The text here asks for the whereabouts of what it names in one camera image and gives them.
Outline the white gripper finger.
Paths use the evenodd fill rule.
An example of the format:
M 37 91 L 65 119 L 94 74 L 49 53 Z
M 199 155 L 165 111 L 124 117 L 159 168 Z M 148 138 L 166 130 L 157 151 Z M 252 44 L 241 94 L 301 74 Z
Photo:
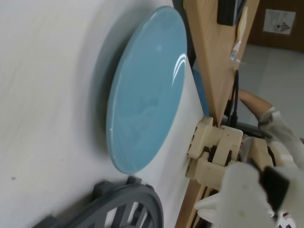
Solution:
M 225 169 L 220 191 L 194 207 L 214 228 L 276 228 L 275 215 L 290 183 L 283 174 L 288 168 L 289 163 L 260 169 L 253 159 L 232 164 Z
M 304 227 L 304 171 L 296 168 L 275 167 L 275 171 L 287 178 L 289 186 L 278 211 L 278 217 L 287 212 L 296 228 Z

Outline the white gloved hand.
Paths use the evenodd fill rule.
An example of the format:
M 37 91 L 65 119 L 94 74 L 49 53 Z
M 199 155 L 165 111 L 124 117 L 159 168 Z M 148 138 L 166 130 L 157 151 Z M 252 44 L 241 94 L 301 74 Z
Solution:
M 295 165 L 304 170 L 304 144 L 273 106 L 258 114 L 258 128 L 270 139 L 280 142 L 291 154 Z

